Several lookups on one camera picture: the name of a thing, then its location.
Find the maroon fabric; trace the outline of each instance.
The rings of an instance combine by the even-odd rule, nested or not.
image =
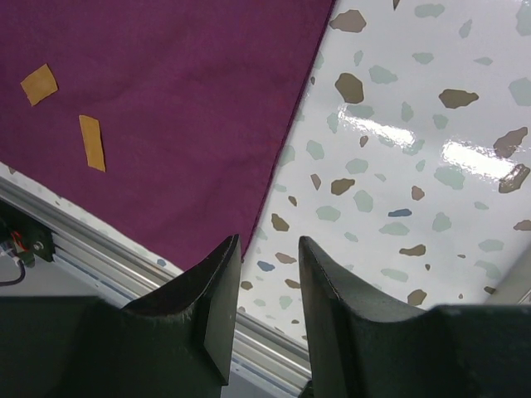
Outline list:
[[[0,161],[182,269],[246,247],[333,3],[2,0]],[[32,108],[45,63],[59,91]]]

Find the wire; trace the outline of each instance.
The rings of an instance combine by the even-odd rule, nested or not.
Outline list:
[[[7,255],[11,258],[11,260],[13,260],[15,265],[17,265],[18,269],[20,270],[20,275],[18,276],[18,278],[13,280],[0,281],[0,287],[20,284],[26,278],[26,267],[24,267],[24,263],[16,255],[16,253],[17,251],[15,250],[15,246],[12,245],[10,242],[3,242],[0,244],[0,257]]]

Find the red component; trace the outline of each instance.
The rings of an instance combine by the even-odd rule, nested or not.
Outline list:
[[[29,249],[22,243],[22,235],[20,235],[20,232],[13,231],[11,233],[11,237],[13,238],[14,242],[20,246],[20,248],[24,251],[28,251]]]

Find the orange fabric square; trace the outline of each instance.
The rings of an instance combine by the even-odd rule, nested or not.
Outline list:
[[[89,167],[105,172],[105,157],[101,143],[100,122],[90,116],[80,114],[80,126],[83,133],[86,161]]]
[[[30,100],[32,106],[38,104],[48,95],[57,91],[56,78],[53,77],[48,64],[44,64],[39,69],[31,73],[20,84]]]

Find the black cable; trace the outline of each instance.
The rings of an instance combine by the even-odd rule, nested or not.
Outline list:
[[[14,284],[20,284],[24,278],[26,278],[26,267],[24,267],[24,264],[22,263],[22,260],[18,259],[18,260],[15,260],[15,259],[12,259],[15,264],[17,265],[17,267],[20,269],[20,275],[18,276],[18,278],[16,279],[13,279],[13,280],[6,280],[6,281],[0,281],[0,287],[2,286],[13,286]]]

